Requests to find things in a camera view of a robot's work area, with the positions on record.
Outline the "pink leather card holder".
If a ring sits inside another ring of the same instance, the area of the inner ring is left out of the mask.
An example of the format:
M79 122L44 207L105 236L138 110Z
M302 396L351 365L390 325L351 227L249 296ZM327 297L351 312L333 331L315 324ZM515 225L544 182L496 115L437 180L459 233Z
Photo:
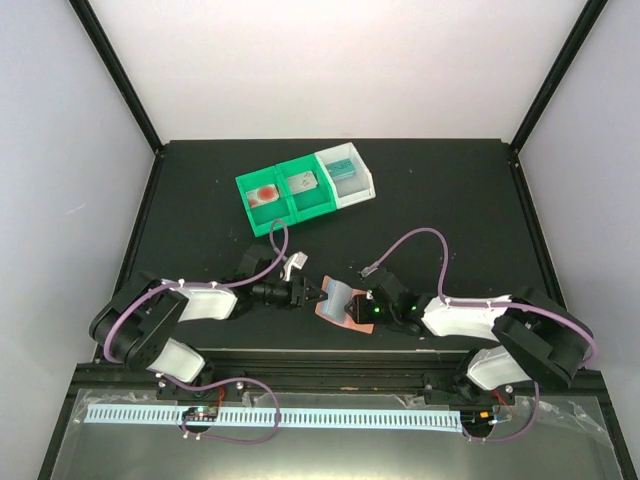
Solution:
M364 290L354 289L348 284L336 280L328 275L323 278L321 288L327 293L325 301L316 304L314 313L321 319L344 329L371 335L374 330L372 323L354 323L345 312L345 305L354 295L365 295Z

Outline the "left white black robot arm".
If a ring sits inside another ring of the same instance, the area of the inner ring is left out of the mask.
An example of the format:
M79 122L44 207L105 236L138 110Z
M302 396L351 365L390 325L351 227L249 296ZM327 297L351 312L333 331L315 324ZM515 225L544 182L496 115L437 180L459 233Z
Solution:
M205 398L215 376L196 348L173 337L178 324L232 320L258 305L292 309L324 301L326 292L301 273L306 260L302 252L286 256L253 245L221 282L136 274L94 317L89 336L106 360L133 372L168 376L191 398Z

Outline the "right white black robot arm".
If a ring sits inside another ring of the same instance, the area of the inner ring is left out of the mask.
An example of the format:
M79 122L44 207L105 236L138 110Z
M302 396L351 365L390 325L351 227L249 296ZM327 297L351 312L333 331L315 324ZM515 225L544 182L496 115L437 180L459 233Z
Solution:
M532 381L566 390L595 354L593 333L541 292L524 288L495 298L416 294L381 269L343 309L357 325L425 338L465 337L490 342L471 350L456 372L433 386L463 405L490 392Z

